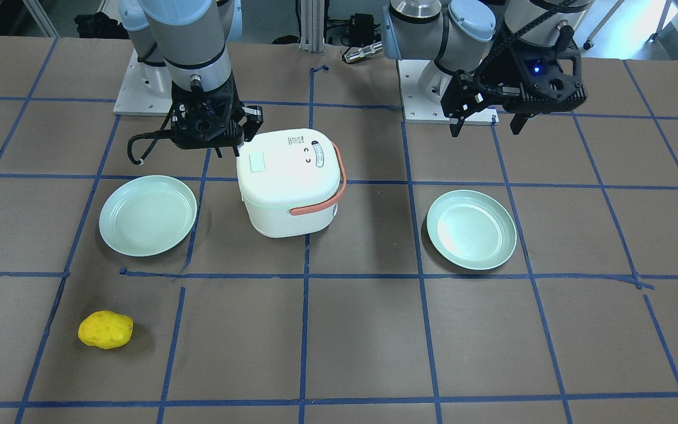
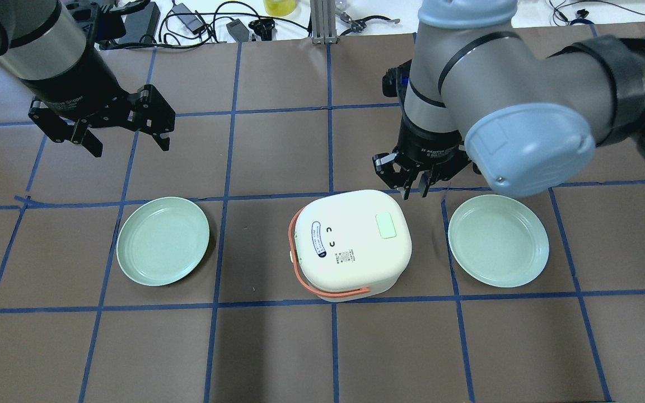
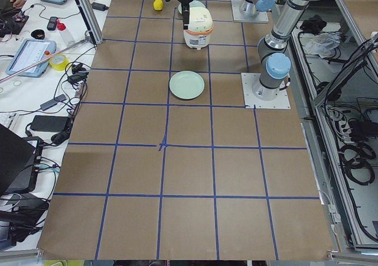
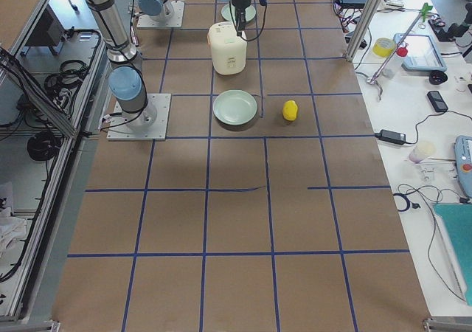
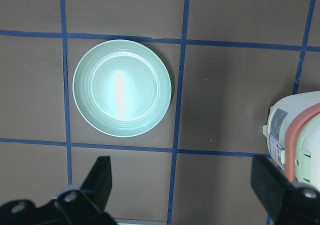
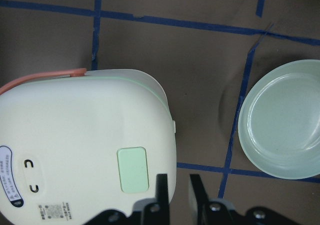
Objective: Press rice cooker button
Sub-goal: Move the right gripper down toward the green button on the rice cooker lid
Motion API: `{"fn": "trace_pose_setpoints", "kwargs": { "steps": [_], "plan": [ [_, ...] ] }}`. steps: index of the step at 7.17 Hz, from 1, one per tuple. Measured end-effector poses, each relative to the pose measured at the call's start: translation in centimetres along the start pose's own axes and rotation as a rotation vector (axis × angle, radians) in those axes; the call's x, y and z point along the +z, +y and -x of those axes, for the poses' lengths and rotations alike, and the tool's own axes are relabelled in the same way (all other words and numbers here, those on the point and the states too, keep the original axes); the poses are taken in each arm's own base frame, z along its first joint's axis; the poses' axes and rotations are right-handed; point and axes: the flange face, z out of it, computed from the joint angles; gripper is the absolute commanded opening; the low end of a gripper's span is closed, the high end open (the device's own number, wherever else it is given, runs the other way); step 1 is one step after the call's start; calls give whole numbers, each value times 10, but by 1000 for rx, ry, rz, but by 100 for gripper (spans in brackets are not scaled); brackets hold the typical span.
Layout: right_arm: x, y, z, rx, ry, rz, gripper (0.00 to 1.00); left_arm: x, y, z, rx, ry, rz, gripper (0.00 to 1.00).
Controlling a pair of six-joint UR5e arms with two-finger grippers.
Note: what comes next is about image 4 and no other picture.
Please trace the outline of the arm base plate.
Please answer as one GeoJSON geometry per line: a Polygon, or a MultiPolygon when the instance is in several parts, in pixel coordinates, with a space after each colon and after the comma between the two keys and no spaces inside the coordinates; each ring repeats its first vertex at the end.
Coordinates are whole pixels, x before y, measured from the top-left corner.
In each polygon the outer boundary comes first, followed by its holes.
{"type": "Polygon", "coordinates": [[[165,141],[170,113],[171,94],[148,94],[147,107],[135,115],[123,113],[116,101],[114,113],[119,116],[107,125],[107,139],[110,141],[165,141]]]}
{"type": "Polygon", "coordinates": [[[184,1],[139,0],[139,29],[180,28],[183,22],[184,1]]]}

